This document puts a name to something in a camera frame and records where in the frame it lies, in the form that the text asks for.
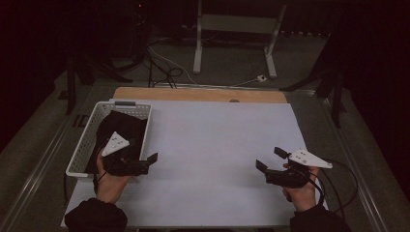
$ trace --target black fabric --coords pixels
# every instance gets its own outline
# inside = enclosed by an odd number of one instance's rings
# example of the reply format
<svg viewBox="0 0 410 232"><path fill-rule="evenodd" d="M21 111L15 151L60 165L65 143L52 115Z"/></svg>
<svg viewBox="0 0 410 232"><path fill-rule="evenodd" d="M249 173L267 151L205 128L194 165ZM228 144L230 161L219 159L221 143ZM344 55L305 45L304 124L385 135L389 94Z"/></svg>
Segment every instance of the black fabric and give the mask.
<svg viewBox="0 0 410 232"><path fill-rule="evenodd" d="M66 214L65 222L70 232L123 232L128 219L115 205L91 198Z"/></svg>
<svg viewBox="0 0 410 232"><path fill-rule="evenodd" d="M98 151L106 145L109 138L115 131L123 138L133 141L133 146L130 146L127 150L127 158L130 160L139 160L139 154L141 153L146 126L146 119L141 120L131 115L111 110L111 112L100 122L96 134L97 142L94 147L93 155L88 161L85 172L98 172L96 166Z"/></svg>
<svg viewBox="0 0 410 232"><path fill-rule="evenodd" d="M317 205L303 212L295 212L290 219L292 232L350 232L349 226L335 213Z"/></svg>

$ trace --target white cable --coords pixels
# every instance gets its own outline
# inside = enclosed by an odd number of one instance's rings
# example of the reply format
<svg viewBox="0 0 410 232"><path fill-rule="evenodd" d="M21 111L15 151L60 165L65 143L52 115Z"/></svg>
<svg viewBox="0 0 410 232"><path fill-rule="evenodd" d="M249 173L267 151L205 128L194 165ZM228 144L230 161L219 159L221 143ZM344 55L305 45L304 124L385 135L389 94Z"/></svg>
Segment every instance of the white cable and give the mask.
<svg viewBox="0 0 410 232"><path fill-rule="evenodd" d="M256 78L256 79L252 79L252 80L249 80L249 81L245 81L245 82L240 83L240 84L236 84L236 85L229 85L229 86L226 86L226 87L227 87L227 88L229 88L229 87L240 86L240 85L244 85L244 84L251 83L251 82L253 82L253 81L258 81L258 79Z"/></svg>
<svg viewBox="0 0 410 232"><path fill-rule="evenodd" d="M195 85L198 85L198 86L199 86L199 84L197 84L195 81L193 81L193 80L190 78L190 73L189 73L186 69L184 69L182 66L178 65L177 63L172 62L172 61L170 61L169 59L166 59L166 58L163 57L163 56L160 56L157 52L154 51L154 49L153 49L151 46L148 46L148 47L150 48L150 50L151 50L154 54L156 54L158 57L162 58L162 60L165 60L165 61L167 61L167 62L169 62L169 63L171 63L171 64L174 64L174 65L178 66L179 68L181 68L181 69L187 74L188 79L189 79L190 81L192 81L192 83L194 83Z"/></svg>

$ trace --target white metal stand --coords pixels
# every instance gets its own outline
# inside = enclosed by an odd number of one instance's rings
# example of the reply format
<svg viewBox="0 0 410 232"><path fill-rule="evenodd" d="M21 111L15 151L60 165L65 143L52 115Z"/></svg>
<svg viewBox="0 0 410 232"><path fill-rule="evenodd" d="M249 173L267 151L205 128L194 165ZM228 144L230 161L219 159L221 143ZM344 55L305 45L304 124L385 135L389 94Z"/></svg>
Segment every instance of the white metal stand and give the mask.
<svg viewBox="0 0 410 232"><path fill-rule="evenodd" d="M277 71L275 69L274 59L272 58L272 51L278 38L278 32L285 10L286 5L282 5L277 18L203 14L202 0L198 0L196 50L193 60L193 73L199 74L201 72L202 30L235 31L272 35L271 43L264 48L264 54L269 77L276 78Z"/></svg>

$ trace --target dark background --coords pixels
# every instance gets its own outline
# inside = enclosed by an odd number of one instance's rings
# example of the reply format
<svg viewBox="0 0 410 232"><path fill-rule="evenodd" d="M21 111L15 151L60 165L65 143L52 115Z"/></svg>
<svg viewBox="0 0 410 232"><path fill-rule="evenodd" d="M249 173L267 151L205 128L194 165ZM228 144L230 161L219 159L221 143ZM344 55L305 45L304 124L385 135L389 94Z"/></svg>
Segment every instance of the dark background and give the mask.
<svg viewBox="0 0 410 232"><path fill-rule="evenodd" d="M98 3L105 20L113 16L109 20L112 23L103 31L99 27L87 27L98 18L92 11L95 5L83 2ZM97 53L105 52L102 47L109 46L110 39L101 41L97 35L106 30L115 34L117 26L130 23L127 20L130 2L115 2L114 5L113 1L0 2L1 122L5 125L1 129L1 150L53 91L54 79L66 69L67 51L72 42L87 42L92 44L90 52L93 49ZM235 15L271 14L250 7L247 1L234 2L209 1L204 9L220 14L228 10ZM151 22L166 36L179 37L181 25L196 23L196 7L191 0L157 0L150 1L148 10ZM344 87L351 91L354 103L409 198L408 12L406 1L398 0L348 4L303 1L288 5L281 30L287 36L292 32L330 36L316 68L343 63Z"/></svg>

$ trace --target white basket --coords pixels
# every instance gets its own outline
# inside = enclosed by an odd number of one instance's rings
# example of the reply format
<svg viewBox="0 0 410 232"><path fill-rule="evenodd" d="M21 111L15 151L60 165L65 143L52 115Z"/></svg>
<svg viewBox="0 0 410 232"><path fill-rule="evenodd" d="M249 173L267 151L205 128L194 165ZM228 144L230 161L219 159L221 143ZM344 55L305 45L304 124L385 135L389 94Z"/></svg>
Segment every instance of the white basket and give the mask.
<svg viewBox="0 0 410 232"><path fill-rule="evenodd" d="M100 101L95 105L91 117L87 122L87 126L85 127L85 130L75 148L69 166L66 169L66 174L68 176L90 180L93 178L92 174L85 173L85 168L91 158L94 146L96 144L97 129L99 128L101 121L109 114L111 110L125 113L141 120L148 119L144 139L142 141L141 153L139 156L140 160L147 159L145 152L147 145L147 134L149 132L151 121L151 105L137 104L134 101Z"/></svg>

